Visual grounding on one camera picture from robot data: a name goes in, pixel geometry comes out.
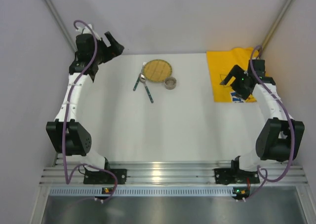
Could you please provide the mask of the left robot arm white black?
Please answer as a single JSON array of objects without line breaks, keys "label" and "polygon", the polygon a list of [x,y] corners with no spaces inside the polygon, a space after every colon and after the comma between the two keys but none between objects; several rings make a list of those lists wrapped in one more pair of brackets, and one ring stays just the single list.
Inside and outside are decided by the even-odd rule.
[{"label": "left robot arm white black", "polygon": [[[77,26],[78,23],[83,24],[83,27]],[[121,55],[124,47],[110,32],[105,33],[110,43],[106,45],[91,24],[76,20],[74,25],[79,34],[76,36],[75,58],[69,66],[67,91],[57,116],[47,122],[46,131],[54,149],[63,157],[80,155],[82,162],[91,170],[108,170],[107,159],[93,149],[91,134],[81,124],[81,118],[83,104],[95,81],[99,65]]]}]

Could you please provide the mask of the speckled ceramic cup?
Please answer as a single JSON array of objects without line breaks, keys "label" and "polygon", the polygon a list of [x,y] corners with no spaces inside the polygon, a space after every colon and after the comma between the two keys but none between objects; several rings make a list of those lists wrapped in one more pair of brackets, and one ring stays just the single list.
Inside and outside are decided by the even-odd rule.
[{"label": "speckled ceramic cup", "polygon": [[177,84],[177,80],[176,78],[170,76],[170,77],[167,77],[165,80],[164,80],[164,87],[168,90],[172,90],[176,87],[176,84]]}]

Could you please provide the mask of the yellow pikachu cloth placemat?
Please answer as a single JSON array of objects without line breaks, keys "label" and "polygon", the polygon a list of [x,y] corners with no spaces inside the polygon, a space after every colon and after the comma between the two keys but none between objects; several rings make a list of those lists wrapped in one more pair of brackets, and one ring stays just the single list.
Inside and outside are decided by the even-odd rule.
[{"label": "yellow pikachu cloth placemat", "polygon": [[225,79],[227,74],[234,65],[239,65],[243,70],[247,70],[248,61],[250,59],[252,47],[240,48],[236,47],[229,51],[207,51],[206,58],[210,74],[211,85],[213,89],[213,99],[216,103],[254,103],[256,100],[253,96],[248,96],[246,100],[239,99],[235,91],[232,90],[230,84],[233,83],[232,78],[227,85],[220,83]]}]

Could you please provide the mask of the spoon with green handle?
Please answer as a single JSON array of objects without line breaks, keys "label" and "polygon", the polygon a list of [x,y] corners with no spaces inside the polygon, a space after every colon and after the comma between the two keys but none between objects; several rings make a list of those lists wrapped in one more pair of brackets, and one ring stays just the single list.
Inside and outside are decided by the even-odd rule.
[{"label": "spoon with green handle", "polygon": [[150,91],[149,91],[149,88],[148,88],[148,86],[147,86],[147,84],[146,84],[146,77],[144,76],[144,74],[140,74],[140,81],[143,83],[143,85],[144,85],[144,87],[145,87],[145,90],[146,90],[146,92],[147,92],[147,95],[148,95],[148,97],[149,97],[151,103],[153,103],[154,100],[153,100],[153,98],[152,98],[152,96],[151,96],[151,93],[150,93]]}]

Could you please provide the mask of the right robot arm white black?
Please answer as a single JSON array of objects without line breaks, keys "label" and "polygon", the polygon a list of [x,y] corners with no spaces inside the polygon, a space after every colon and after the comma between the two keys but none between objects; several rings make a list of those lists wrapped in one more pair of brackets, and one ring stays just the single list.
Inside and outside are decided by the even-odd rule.
[{"label": "right robot arm white black", "polygon": [[284,162],[297,157],[305,126],[303,122],[294,120],[280,105],[274,79],[266,75],[265,61],[252,59],[247,70],[234,65],[228,75],[221,81],[227,85],[240,99],[253,96],[259,104],[265,124],[256,138],[255,148],[239,156],[239,167],[242,170],[255,170],[261,161]]}]

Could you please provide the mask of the round woven bamboo plate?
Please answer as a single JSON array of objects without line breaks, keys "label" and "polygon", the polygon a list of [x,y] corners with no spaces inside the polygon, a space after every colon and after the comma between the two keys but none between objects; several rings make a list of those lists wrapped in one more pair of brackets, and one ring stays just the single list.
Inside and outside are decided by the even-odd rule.
[{"label": "round woven bamboo plate", "polygon": [[155,59],[147,62],[143,68],[145,78],[154,83],[161,83],[172,75],[172,66],[165,60]]}]

